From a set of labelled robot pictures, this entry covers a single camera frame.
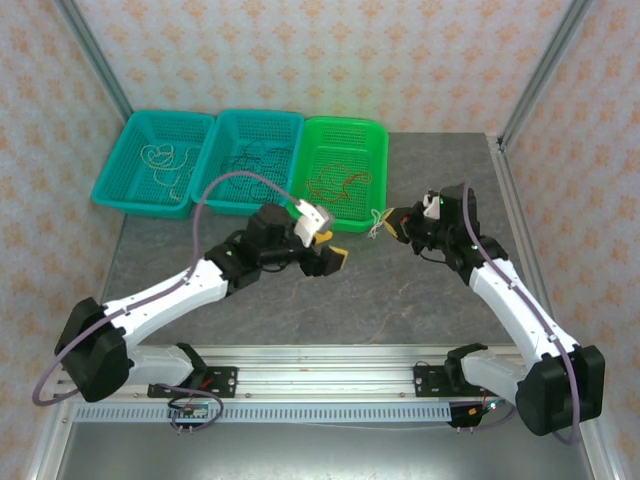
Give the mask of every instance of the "wall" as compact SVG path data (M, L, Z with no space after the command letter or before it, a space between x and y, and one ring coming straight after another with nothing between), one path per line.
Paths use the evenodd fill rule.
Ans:
M37 376L99 295L122 216L89 194L122 121L50 0L0 4L0 478L22 480Z
M640 9L596 0L509 152L554 309L607 359L640 472Z
M570 0L79 0L135 109L501 133Z

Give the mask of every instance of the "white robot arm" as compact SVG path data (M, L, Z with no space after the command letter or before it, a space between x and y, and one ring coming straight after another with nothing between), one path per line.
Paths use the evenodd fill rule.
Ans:
M263 206L249 218L245 230L213 247L190 269L140 293L104 305L93 298L79 302L55 353L92 325L106 322L62 359L85 400L102 400L127 383L197 389L206 366L189 345L153 347L140 343L185 313L256 282L266 266L298 262L307 276L340 270L346 251L316 247L316 235L328 232L333 217L322 207L304 201L297 208L301 217L295 222L285 208ZM123 313L106 320L118 312Z
M446 378L454 392L475 385L516 405L537 435L572 425L576 404L580 421L599 416L604 357L595 346L581 347L560 328L520 281L498 242L480 236L475 197L468 190L464 204L464 188L429 192L413 207L393 209L385 227L416 255L424 249L444 253L447 266L493 310L520 350L524 366L473 344L449 352L441 367L446 375L440 378ZM571 388L574 375L576 388Z

